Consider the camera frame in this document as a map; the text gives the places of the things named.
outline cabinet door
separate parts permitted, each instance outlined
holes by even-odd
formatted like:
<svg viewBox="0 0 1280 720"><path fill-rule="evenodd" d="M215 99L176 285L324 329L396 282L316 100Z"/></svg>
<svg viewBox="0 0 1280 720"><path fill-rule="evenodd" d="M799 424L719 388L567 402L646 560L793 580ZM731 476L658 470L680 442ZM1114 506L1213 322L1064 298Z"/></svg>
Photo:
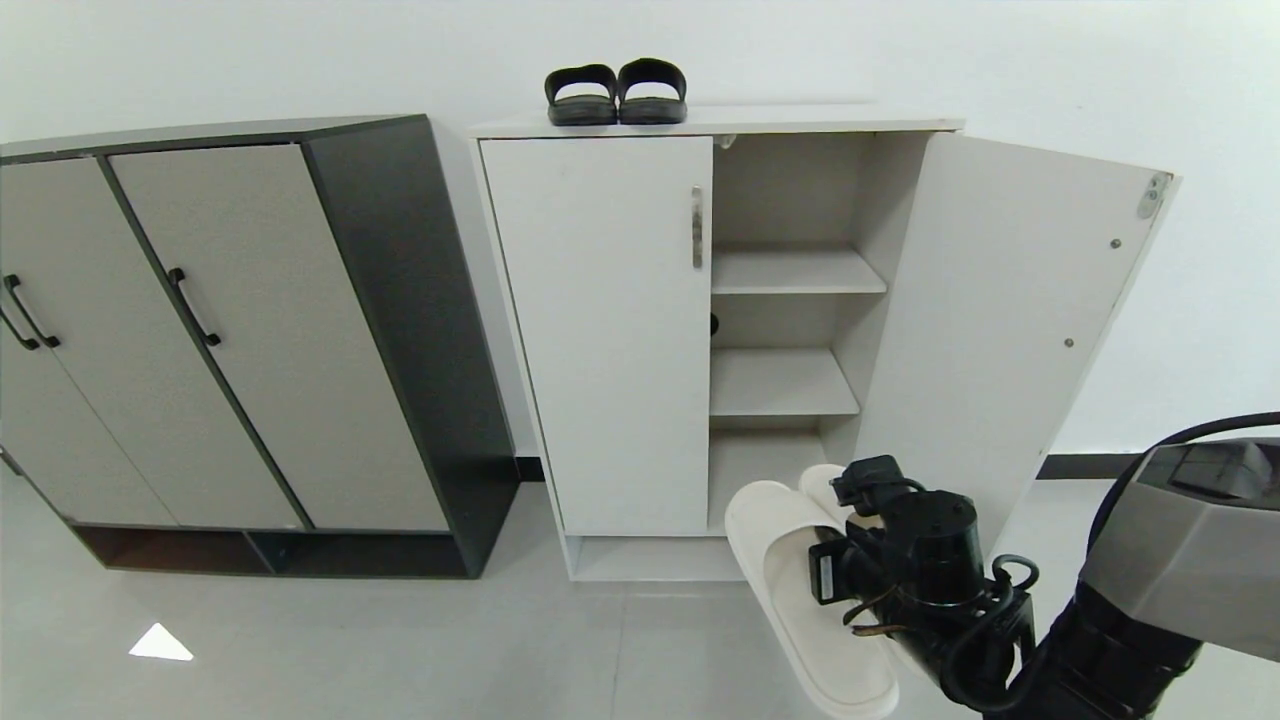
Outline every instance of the cabinet door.
<svg viewBox="0 0 1280 720"><path fill-rule="evenodd" d="M24 328L8 299L0 305L17 328ZM0 337L0 437L69 520L175 524L52 351L28 350L13 334Z"/></svg>
<svg viewBox="0 0 1280 720"><path fill-rule="evenodd" d="M183 525L298 516L201 357L93 159L4 168L5 273L124 454Z"/></svg>
<svg viewBox="0 0 1280 720"><path fill-rule="evenodd" d="M214 360L316 527L448 530L301 149L111 167L160 263L189 278L223 338Z"/></svg>
<svg viewBox="0 0 1280 720"><path fill-rule="evenodd" d="M566 532L705 533L712 138L481 154Z"/></svg>
<svg viewBox="0 0 1280 720"><path fill-rule="evenodd" d="M1135 274L1153 179L1169 182L1167 206L1167 173L929 141L858 456L892 454L910 477L973 497L988 551Z"/></svg>

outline black slipper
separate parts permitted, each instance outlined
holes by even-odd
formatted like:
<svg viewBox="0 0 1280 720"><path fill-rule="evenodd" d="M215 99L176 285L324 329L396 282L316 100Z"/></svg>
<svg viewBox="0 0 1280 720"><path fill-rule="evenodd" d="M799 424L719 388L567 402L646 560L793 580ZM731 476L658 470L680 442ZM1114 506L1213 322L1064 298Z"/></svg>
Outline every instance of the black slipper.
<svg viewBox="0 0 1280 720"><path fill-rule="evenodd" d="M627 97L627 90L641 82L660 82L676 88L671 97ZM685 122L685 73L666 60L640 58L618 70L618 122L626 126L669 126Z"/></svg>
<svg viewBox="0 0 1280 720"><path fill-rule="evenodd" d="M556 99L556 94L564 86L576 82L600 85L609 94ZM553 126L612 126L618 122L618 110L613 105L618 94L618 81L608 65L596 63L581 68L561 68L547 76L543 90L547 92L547 117Z"/></svg>

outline silver handle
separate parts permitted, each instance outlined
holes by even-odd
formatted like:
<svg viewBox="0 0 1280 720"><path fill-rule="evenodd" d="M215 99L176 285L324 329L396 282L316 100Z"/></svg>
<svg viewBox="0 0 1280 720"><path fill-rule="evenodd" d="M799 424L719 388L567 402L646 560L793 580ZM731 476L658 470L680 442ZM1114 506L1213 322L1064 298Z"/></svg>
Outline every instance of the silver handle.
<svg viewBox="0 0 1280 720"><path fill-rule="evenodd" d="M703 188L694 186L694 268L703 266Z"/></svg>

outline white shoe cabinet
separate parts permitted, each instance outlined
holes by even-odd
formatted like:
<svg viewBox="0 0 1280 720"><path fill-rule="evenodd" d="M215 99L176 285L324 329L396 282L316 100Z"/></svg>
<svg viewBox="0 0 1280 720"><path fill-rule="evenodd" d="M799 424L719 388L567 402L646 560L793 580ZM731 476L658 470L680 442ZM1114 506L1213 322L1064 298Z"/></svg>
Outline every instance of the white shoe cabinet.
<svg viewBox="0 0 1280 720"><path fill-rule="evenodd" d="M972 496L992 547L1176 178L961 127L854 105L475 128L572 578L737 579L737 488L879 454Z"/></svg>
<svg viewBox="0 0 1280 720"><path fill-rule="evenodd" d="M426 117L4 151L3 439L104 564L480 573L516 465Z"/></svg>

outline floor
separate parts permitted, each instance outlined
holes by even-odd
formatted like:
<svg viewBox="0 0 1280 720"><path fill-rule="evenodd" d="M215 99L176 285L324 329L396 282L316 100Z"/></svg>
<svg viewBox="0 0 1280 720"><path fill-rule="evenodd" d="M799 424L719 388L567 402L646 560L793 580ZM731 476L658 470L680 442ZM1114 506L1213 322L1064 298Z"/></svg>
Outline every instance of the floor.
<svg viewBox="0 0 1280 720"><path fill-rule="evenodd" d="M1102 491L1038 483L1015 515L1006 547L1065 552L1037 592L1041 626ZM820 717L745 584L570 584L539 484L477 582L108 571L8 470L0 501L5 720ZM128 653L155 623L189 662ZM1274 716L1280 665L1206 650L1160 720ZM893 719L975 717L899 678Z"/></svg>

